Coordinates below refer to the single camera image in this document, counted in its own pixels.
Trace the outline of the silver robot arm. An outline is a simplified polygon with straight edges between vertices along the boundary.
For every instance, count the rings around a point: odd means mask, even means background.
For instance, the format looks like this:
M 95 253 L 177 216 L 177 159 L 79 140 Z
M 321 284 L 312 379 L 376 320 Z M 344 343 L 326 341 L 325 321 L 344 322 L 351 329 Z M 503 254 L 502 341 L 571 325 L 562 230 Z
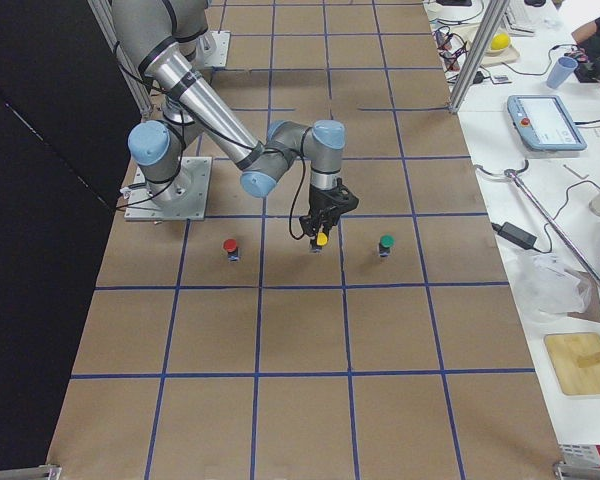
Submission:
M 116 48 L 137 72 L 133 80 L 164 95 L 163 117 L 136 125 L 128 147 L 145 177 L 149 197 L 168 208 L 182 197 L 191 177 L 181 170 L 186 147 L 207 134 L 241 172 L 241 186 L 265 198 L 281 177 L 301 160 L 311 173 L 309 212 L 300 217 L 303 235 L 315 248 L 328 242 L 342 214 L 358 198 L 340 172 L 346 143 L 343 124 L 319 120 L 311 126 L 276 121 L 261 142 L 242 124 L 194 65 L 197 45 L 208 31 L 205 1 L 114 1 Z
M 188 157 L 201 126 L 180 103 L 163 101 L 162 118 L 135 126 L 128 147 L 137 165 L 127 189 L 126 217 L 134 220 L 201 220 L 211 178 L 210 157 Z

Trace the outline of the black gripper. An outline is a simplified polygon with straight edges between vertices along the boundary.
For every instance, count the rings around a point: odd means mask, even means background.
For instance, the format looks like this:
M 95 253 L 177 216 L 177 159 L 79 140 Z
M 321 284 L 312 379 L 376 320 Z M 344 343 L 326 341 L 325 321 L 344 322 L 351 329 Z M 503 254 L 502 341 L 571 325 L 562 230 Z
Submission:
M 337 187 L 330 190 L 321 190 L 313 185 L 309 188 L 309 212 L 301 216 L 299 221 L 303 233 L 313 242 L 314 235 L 318 232 L 329 238 L 331 229 L 338 223 L 340 214 L 337 200 Z

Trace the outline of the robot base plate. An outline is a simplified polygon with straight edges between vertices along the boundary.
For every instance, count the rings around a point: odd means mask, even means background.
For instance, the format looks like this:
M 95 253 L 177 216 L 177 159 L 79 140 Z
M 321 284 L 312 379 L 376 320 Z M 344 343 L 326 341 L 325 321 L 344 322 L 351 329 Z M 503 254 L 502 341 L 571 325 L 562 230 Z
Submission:
M 135 170 L 133 184 L 138 188 L 128 189 L 124 219 L 140 221 L 203 221 L 205 218 L 208 189 L 211 178 L 211 157 L 184 157 L 179 175 L 163 192 L 158 185 L 145 182 L 140 167 Z

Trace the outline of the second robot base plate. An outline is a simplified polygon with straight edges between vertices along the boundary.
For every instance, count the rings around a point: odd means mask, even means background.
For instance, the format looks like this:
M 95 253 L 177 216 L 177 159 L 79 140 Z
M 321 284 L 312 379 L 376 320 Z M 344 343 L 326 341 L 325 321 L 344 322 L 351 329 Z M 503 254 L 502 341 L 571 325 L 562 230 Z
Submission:
M 195 40 L 193 65 L 198 69 L 224 69 L 227 64 L 231 32 L 209 30 Z

